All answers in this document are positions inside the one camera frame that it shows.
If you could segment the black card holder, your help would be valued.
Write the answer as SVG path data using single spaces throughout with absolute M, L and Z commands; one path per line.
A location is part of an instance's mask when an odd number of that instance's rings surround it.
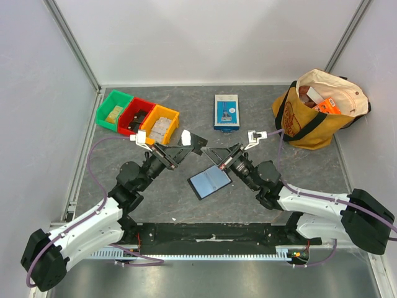
M 213 193 L 232 183 L 228 173 L 213 165 L 187 180 L 198 200 L 211 196 Z

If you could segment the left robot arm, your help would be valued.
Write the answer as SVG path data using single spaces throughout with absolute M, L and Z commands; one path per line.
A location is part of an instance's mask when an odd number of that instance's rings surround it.
M 91 253 L 119 241 L 133 242 L 136 222 L 129 214 L 142 202 L 142 192 L 162 171 L 176 169 L 193 149 L 193 145 L 149 146 L 141 165 L 127 161 L 120 167 L 116 185 L 93 208 L 49 232 L 34 231 L 20 261 L 27 287 L 48 291 Z

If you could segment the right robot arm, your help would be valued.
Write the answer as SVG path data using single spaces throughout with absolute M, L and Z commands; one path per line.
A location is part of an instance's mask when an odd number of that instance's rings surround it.
M 360 249 L 383 255 L 390 240 L 394 215 L 371 194 L 354 189 L 350 194 L 310 191 L 282 181 L 272 161 L 253 165 L 241 144 L 229 148 L 202 148 L 222 171 L 232 171 L 266 209 L 293 212 L 296 223 L 284 228 L 291 244 L 325 238 L 352 242 Z

